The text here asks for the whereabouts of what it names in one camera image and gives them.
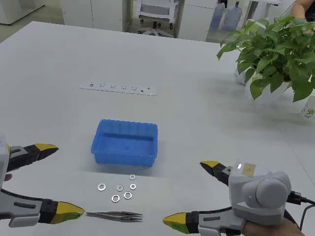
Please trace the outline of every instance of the white flower pot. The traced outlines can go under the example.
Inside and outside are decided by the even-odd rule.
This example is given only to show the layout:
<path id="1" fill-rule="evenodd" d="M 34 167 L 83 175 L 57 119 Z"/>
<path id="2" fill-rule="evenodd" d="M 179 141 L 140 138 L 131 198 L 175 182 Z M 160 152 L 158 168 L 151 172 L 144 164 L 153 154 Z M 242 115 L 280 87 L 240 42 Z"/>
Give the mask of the white flower pot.
<path id="1" fill-rule="evenodd" d="M 255 73 L 252 78 L 253 77 L 262 78 L 262 76 L 258 73 Z M 281 97 L 283 92 L 287 89 L 289 84 L 288 82 L 283 82 L 282 85 L 272 93 L 270 92 L 270 85 L 267 85 L 262 91 L 261 96 L 254 100 L 251 94 L 252 78 L 246 84 L 246 95 L 257 105 L 269 105 L 276 102 Z"/>
<path id="2" fill-rule="evenodd" d="M 301 113 L 305 119 L 315 119 L 315 96 L 309 97 L 308 102 Z"/>

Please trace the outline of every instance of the white table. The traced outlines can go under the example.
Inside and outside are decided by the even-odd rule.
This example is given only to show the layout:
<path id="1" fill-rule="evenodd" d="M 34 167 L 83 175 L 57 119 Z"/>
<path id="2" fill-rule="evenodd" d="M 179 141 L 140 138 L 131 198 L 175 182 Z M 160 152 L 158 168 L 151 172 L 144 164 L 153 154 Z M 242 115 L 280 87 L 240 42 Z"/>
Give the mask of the white table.
<path id="1" fill-rule="evenodd" d="M 19 229 L 2 220 L 1 235 L 179 236 L 162 223 L 163 217 L 229 205 L 227 188 L 199 166 L 202 160 L 259 162 L 287 172 L 293 189 L 315 199 L 308 177 L 314 173 L 314 126 L 257 113 L 244 88 L 233 81 L 237 53 L 218 62 L 218 49 L 211 43 L 36 22 L 1 43 L 1 131 L 12 146 L 42 142 L 60 148 L 54 156 L 16 171 L 4 188 L 72 202 L 88 211 L 145 215 L 136 224 L 81 217 Z M 156 73 L 157 65 L 161 73 Z M 153 86 L 158 96 L 79 89 L 90 79 Z M 90 148 L 103 118 L 156 123 L 154 166 L 97 165 Z M 137 175 L 133 198 L 113 204 L 116 186 L 128 187 L 129 174 Z M 96 189 L 101 182 L 107 184 L 104 192 Z M 300 219 L 301 207 L 287 208 Z M 314 220 L 310 210 L 304 226 L 308 236 L 313 235 Z"/>

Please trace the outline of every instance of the white cabinet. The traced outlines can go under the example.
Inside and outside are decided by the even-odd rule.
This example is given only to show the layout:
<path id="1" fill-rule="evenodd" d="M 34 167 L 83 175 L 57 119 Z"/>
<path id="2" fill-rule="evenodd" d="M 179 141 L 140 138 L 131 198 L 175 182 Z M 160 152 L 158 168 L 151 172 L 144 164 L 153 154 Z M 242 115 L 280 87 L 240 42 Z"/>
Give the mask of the white cabinet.
<path id="1" fill-rule="evenodd" d="M 10 25 L 44 4 L 44 0 L 0 0 L 0 24 Z"/>
<path id="2" fill-rule="evenodd" d="M 196 41 L 206 41 L 210 22 L 214 13 L 213 8 L 187 5 L 179 18 L 179 32 L 177 37 Z"/>
<path id="3" fill-rule="evenodd" d="M 64 24 L 93 28 L 90 0 L 61 0 Z"/>
<path id="4" fill-rule="evenodd" d="M 92 0 L 93 27 L 126 31 L 131 20 L 132 0 Z"/>
<path id="5" fill-rule="evenodd" d="M 66 25 L 126 31 L 133 0 L 61 0 Z"/>

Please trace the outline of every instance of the office chair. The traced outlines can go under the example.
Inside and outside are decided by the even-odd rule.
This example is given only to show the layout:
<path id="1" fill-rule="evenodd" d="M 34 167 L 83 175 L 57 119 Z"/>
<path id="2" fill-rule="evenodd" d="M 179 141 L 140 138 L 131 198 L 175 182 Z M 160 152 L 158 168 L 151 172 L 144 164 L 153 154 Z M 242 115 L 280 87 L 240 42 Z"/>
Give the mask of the office chair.
<path id="1" fill-rule="evenodd" d="M 166 22 L 170 24 L 170 29 L 173 29 L 178 4 L 179 0 L 137 0 L 136 15 L 141 22 L 143 20 L 153 21 L 152 28 L 140 28 L 138 33 L 173 38 L 174 35 L 158 28 L 161 26 L 160 22 Z"/>

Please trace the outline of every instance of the water bottle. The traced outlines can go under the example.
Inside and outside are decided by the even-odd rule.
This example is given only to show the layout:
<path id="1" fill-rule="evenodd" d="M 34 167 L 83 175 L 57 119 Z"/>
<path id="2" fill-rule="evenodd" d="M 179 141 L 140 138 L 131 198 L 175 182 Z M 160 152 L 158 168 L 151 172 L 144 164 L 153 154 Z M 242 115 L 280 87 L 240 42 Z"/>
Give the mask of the water bottle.
<path id="1" fill-rule="evenodd" d="M 241 19 L 242 16 L 242 10 L 240 9 L 240 7 L 238 6 L 240 4 L 239 1 L 237 1 L 235 3 L 235 6 L 229 8 L 227 10 L 226 16 L 225 16 L 225 20 L 224 20 L 224 24 L 222 26 L 222 30 L 226 30 L 226 31 L 234 31 L 236 30 L 236 27 Z"/>
<path id="2" fill-rule="evenodd" d="M 211 29 L 217 29 L 219 28 L 220 22 L 221 22 L 221 18 L 223 16 L 223 12 L 225 9 L 225 4 L 224 2 L 221 3 L 221 0 L 218 0 L 218 4 L 215 8 L 215 11 L 213 13 L 213 17 L 211 20 L 211 24 L 210 24 L 210 28 Z"/>

